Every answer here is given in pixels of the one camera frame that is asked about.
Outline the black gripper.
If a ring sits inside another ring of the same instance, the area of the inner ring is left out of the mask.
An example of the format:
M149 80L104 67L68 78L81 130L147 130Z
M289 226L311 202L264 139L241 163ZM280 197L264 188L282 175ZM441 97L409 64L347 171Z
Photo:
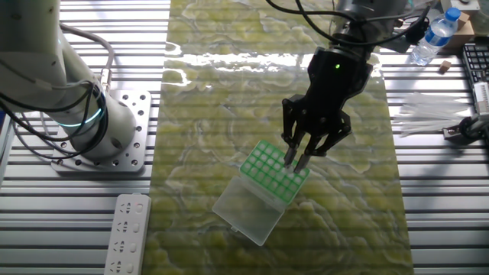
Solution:
M307 69L310 86L305 96L293 95L282 101L281 137L288 145L284 157L286 168L291 166L305 133L310 139L294 168L295 173L304 170L311 157L324 157L350 135L351 120L342 108L348 99L363 91L372 69L365 59L343 50L316 49Z

